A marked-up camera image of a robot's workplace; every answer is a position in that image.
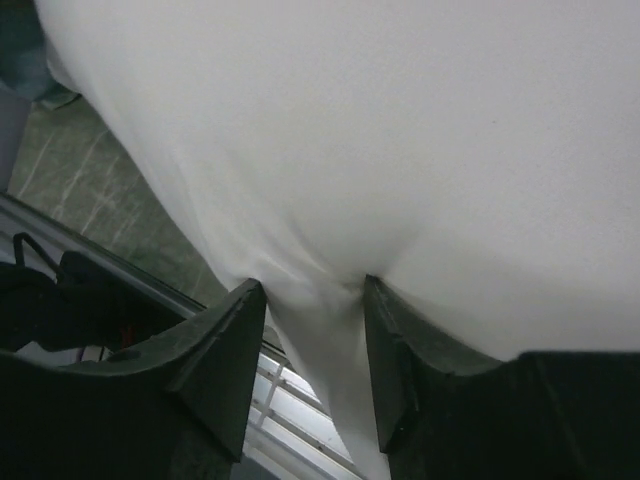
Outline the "green beige patchwork pillowcase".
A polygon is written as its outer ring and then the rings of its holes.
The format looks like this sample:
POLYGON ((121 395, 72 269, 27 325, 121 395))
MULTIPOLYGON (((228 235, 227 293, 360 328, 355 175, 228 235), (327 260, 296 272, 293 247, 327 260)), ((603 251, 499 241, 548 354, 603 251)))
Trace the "green beige patchwork pillowcase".
POLYGON ((54 79, 33 1, 1 2, 1 91, 56 110, 79 94, 54 79))

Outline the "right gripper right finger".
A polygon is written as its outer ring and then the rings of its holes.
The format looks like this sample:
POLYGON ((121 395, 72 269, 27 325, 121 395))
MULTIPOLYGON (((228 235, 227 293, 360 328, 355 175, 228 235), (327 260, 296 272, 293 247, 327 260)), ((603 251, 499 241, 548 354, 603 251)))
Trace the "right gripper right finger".
POLYGON ((635 479, 639 356, 500 362, 424 322, 381 280, 364 314, 378 444, 395 479, 635 479))

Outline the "white pillow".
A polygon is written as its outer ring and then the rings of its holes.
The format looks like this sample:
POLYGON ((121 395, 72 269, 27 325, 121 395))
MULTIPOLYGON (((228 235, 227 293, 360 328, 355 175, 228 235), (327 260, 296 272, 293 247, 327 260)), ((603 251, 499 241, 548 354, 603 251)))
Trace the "white pillow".
POLYGON ((639 346, 635 1, 40 1, 98 112, 368 479, 379 276, 498 360, 639 346))

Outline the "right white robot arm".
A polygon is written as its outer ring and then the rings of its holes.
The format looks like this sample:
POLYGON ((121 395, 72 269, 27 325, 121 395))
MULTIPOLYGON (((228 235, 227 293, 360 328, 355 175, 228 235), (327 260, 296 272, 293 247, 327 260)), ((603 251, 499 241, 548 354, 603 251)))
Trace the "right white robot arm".
MULTIPOLYGON (((531 352, 458 376, 365 286, 377 434, 395 479, 635 479, 639 357, 531 352)), ((241 455, 265 295, 180 320, 74 252, 1 267, 5 479, 226 479, 241 455)))

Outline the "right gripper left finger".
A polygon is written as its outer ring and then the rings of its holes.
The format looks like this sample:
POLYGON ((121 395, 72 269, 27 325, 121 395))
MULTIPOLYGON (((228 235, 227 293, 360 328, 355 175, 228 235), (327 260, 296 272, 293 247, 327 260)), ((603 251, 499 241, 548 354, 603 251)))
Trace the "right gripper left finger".
POLYGON ((102 362, 1 357, 5 479, 226 479, 242 457, 266 297, 254 280, 102 362))

